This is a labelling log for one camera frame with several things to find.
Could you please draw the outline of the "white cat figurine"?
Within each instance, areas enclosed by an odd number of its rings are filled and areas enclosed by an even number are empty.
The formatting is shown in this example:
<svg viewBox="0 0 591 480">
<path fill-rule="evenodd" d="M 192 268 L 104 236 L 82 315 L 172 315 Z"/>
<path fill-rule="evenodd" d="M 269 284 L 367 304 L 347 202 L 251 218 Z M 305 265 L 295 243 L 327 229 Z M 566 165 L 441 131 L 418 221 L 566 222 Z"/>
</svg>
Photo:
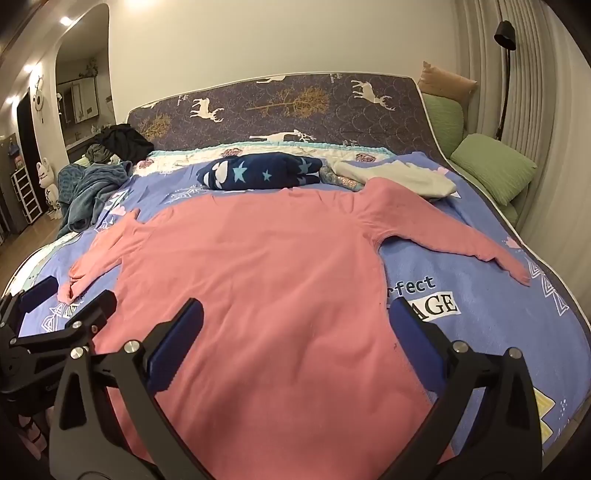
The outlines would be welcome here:
<svg viewBox="0 0 591 480">
<path fill-rule="evenodd" d="M 62 218 L 61 207 L 58 201 L 58 188 L 56 185 L 55 175 L 53 169 L 46 158 L 42 158 L 36 164 L 39 185 L 45 194 L 46 203 L 48 205 L 48 215 L 56 220 Z"/>
</svg>

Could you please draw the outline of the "green pillow front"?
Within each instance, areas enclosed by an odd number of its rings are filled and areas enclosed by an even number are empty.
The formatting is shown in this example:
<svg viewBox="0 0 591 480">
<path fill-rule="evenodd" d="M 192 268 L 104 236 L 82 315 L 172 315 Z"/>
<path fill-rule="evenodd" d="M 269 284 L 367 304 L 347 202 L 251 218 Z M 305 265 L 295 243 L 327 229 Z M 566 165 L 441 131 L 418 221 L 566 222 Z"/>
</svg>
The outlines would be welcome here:
<svg viewBox="0 0 591 480">
<path fill-rule="evenodd" d="M 476 178 L 503 206 L 511 203 L 534 179 L 537 166 L 508 145 L 482 134 L 470 134 L 451 161 Z"/>
</svg>

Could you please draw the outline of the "black clothes pile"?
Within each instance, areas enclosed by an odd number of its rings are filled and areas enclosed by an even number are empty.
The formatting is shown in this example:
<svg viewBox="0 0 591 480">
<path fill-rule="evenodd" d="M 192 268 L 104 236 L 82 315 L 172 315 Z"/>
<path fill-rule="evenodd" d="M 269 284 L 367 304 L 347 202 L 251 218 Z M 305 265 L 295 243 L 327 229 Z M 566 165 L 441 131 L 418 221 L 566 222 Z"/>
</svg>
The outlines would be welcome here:
<svg viewBox="0 0 591 480">
<path fill-rule="evenodd" d="M 106 148 L 111 154 L 123 161 L 136 164 L 145 160 L 154 150 L 152 142 L 144 138 L 129 124 L 111 125 L 102 129 L 92 137 L 91 145 L 97 144 Z"/>
</svg>

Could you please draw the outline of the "black floor lamp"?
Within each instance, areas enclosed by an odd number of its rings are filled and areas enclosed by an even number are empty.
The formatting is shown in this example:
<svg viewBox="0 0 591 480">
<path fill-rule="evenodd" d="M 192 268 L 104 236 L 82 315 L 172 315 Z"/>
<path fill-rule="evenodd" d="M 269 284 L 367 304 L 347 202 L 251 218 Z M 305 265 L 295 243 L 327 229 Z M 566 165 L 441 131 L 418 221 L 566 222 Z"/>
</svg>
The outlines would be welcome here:
<svg viewBox="0 0 591 480">
<path fill-rule="evenodd" d="M 516 31 L 509 20 L 502 20 L 498 24 L 494 40 L 503 50 L 503 97 L 499 124 L 495 135 L 497 140 L 501 140 L 508 110 L 511 79 L 511 55 L 517 49 Z"/>
</svg>

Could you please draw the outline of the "green pillow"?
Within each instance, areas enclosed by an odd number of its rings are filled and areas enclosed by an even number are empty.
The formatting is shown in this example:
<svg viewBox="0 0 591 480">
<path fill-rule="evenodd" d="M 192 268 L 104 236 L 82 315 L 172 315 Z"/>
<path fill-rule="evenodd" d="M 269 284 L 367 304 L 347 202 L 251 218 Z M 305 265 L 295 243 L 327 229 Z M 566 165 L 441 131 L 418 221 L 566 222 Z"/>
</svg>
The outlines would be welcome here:
<svg viewBox="0 0 591 480">
<path fill-rule="evenodd" d="M 508 145 L 482 134 L 470 134 L 451 161 L 476 178 L 503 206 L 511 203 L 534 179 L 537 166 Z"/>
<path fill-rule="evenodd" d="M 464 138 L 464 110 L 453 99 L 424 93 L 423 100 L 438 144 L 450 158 Z"/>
</svg>

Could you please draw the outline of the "green pillow back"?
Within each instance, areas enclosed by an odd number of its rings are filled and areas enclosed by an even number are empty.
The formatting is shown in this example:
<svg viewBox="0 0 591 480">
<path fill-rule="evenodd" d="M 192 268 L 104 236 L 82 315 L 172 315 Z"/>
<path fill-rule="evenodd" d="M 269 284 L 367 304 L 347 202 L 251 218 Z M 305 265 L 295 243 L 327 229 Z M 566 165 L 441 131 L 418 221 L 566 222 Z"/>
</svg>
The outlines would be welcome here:
<svg viewBox="0 0 591 480">
<path fill-rule="evenodd" d="M 464 110 L 453 99 L 424 93 L 423 100 L 438 144 L 450 158 L 464 138 Z"/>
</svg>

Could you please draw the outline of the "blue printed bed sheet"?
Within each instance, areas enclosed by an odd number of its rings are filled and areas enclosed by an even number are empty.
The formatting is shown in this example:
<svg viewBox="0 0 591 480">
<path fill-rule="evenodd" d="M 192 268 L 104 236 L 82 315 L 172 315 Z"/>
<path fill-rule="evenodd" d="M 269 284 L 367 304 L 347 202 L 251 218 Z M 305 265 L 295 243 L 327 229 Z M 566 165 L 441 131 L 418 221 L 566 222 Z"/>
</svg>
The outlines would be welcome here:
<svg viewBox="0 0 591 480">
<path fill-rule="evenodd" d="M 527 269 L 530 286 L 524 287 L 499 270 L 495 264 L 477 259 L 444 255 L 403 240 L 388 240 L 380 249 L 388 278 L 388 305 L 404 296 L 420 318 L 435 323 L 450 339 L 462 339 L 478 351 L 503 353 L 516 346 L 525 354 L 535 387 L 545 455 L 560 451 L 581 422 L 590 396 L 590 323 L 580 313 L 561 280 L 554 279 L 543 262 L 529 253 L 507 232 L 503 219 L 479 195 L 480 191 L 422 152 L 375 161 L 336 158 L 365 168 L 400 160 L 445 175 L 457 192 L 436 203 L 447 215 L 484 233 L 513 254 Z M 165 207 L 208 193 L 197 182 L 197 171 L 205 164 L 194 164 L 171 174 L 132 176 L 113 193 L 98 217 L 98 223 L 81 234 L 39 248 L 31 254 L 8 281 L 5 291 L 14 294 L 28 289 L 46 276 L 59 281 L 71 264 L 90 246 L 95 235 L 113 225 L 126 211 L 139 208 L 138 219 L 145 221 Z M 23 335 L 49 333 L 65 326 L 78 306 L 101 290 L 114 286 L 117 270 L 104 275 L 82 300 L 66 306 L 55 295 L 25 317 Z"/>
</svg>

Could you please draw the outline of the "tan pillow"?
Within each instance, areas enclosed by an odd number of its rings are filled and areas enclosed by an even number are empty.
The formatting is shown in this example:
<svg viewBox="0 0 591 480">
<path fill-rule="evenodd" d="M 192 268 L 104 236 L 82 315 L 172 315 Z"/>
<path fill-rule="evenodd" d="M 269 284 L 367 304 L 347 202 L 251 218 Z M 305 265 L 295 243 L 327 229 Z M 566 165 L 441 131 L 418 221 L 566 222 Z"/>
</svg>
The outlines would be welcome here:
<svg viewBox="0 0 591 480">
<path fill-rule="evenodd" d="M 454 100 L 466 106 L 477 90 L 478 82 L 424 61 L 418 87 L 422 93 Z"/>
</svg>

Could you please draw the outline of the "navy star fleece blanket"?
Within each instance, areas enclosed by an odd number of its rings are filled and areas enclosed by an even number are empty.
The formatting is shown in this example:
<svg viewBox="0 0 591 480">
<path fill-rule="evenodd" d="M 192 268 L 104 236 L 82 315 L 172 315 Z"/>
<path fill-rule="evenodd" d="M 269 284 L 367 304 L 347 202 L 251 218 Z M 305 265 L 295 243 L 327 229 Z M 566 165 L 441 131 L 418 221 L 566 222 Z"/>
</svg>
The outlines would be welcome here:
<svg viewBox="0 0 591 480">
<path fill-rule="evenodd" d="M 294 188 L 321 182 L 321 159 L 283 152 L 227 156 L 197 172 L 209 190 L 242 191 Z"/>
</svg>

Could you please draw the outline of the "dark deer pattern headboard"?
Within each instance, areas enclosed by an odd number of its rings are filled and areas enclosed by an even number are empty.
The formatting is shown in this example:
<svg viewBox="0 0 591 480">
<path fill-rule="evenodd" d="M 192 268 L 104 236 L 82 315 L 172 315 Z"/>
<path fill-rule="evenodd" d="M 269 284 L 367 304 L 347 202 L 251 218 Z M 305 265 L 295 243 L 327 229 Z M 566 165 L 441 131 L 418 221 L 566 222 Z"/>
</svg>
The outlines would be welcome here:
<svg viewBox="0 0 591 480">
<path fill-rule="evenodd" d="M 415 151 L 444 164 L 416 82 L 377 73 L 307 73 L 229 83 L 131 110 L 159 150 L 235 142 L 329 143 Z"/>
</svg>

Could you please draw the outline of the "folded white grey garment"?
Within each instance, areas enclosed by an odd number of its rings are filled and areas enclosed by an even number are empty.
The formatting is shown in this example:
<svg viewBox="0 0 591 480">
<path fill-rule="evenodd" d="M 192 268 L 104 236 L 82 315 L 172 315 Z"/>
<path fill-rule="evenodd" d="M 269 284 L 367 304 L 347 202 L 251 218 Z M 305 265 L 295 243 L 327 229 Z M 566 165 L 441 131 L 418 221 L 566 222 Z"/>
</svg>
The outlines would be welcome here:
<svg viewBox="0 0 591 480">
<path fill-rule="evenodd" d="M 390 180 L 427 199 L 442 199 L 457 192 L 456 184 L 445 175 L 400 160 L 368 164 L 365 168 L 351 162 L 335 161 L 329 164 L 329 168 L 339 176 L 362 184 L 375 178 Z"/>
</svg>

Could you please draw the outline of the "pink long sleeve shirt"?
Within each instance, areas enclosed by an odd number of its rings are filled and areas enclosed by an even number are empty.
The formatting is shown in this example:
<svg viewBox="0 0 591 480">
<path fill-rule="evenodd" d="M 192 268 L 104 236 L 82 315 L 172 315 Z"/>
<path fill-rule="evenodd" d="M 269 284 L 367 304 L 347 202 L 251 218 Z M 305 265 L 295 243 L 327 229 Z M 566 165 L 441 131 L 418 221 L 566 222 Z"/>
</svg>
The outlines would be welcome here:
<svg viewBox="0 0 591 480">
<path fill-rule="evenodd" d="M 70 267 L 72 303 L 118 270 L 98 352 L 143 339 L 191 298 L 204 327 L 158 403 L 218 479 L 375 479 L 430 400 L 387 314 L 379 248 L 397 236 L 433 251 L 523 264 L 405 187 L 201 195 L 147 221 L 126 213 Z"/>
</svg>

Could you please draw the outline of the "folded floral cloth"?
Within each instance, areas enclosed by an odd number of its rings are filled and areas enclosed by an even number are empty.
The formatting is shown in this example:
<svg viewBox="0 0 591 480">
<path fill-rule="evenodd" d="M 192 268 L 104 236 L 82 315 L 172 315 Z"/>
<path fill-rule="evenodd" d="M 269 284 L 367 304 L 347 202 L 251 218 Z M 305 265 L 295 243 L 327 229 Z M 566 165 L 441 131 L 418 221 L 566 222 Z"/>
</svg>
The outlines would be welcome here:
<svg viewBox="0 0 591 480">
<path fill-rule="evenodd" d="M 358 192 L 363 189 L 363 183 L 335 174 L 334 170 L 329 166 L 322 166 L 318 171 L 318 176 L 321 178 L 322 183 L 342 187 L 349 191 Z"/>
</svg>

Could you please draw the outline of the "white shelf rack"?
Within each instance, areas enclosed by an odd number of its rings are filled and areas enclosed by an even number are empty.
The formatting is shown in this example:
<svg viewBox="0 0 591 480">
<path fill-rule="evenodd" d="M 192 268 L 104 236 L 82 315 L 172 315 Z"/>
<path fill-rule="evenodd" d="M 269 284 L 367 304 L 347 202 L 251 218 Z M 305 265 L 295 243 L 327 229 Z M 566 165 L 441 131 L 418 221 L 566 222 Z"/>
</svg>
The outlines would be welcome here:
<svg viewBox="0 0 591 480">
<path fill-rule="evenodd" d="M 32 225 L 42 215 L 42 209 L 26 167 L 16 169 L 11 175 L 11 181 L 23 215 L 27 223 Z"/>
</svg>

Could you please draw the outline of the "teal blanket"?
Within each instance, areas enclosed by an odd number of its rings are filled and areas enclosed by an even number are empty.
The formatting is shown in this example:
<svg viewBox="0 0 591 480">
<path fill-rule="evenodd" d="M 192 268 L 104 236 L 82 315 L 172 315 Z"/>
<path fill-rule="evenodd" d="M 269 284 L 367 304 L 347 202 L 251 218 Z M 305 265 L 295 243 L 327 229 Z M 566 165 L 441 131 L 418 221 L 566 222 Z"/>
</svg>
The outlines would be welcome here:
<svg viewBox="0 0 591 480">
<path fill-rule="evenodd" d="M 96 224 L 108 198 L 130 177 L 132 163 L 70 164 L 58 173 L 58 203 L 62 223 L 57 239 Z"/>
</svg>

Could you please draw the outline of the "grey curtain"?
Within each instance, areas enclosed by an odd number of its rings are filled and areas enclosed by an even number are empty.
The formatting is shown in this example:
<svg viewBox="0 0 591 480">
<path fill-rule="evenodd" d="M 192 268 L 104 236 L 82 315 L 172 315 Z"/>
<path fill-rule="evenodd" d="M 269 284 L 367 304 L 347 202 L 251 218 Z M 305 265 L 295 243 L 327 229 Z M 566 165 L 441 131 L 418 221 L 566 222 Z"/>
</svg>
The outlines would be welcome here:
<svg viewBox="0 0 591 480">
<path fill-rule="evenodd" d="M 468 130 L 494 134 L 503 97 L 502 20 L 516 31 L 502 140 L 537 165 L 517 231 L 590 308 L 590 66 L 543 1 L 457 1 L 459 71 L 478 82 Z"/>
</svg>

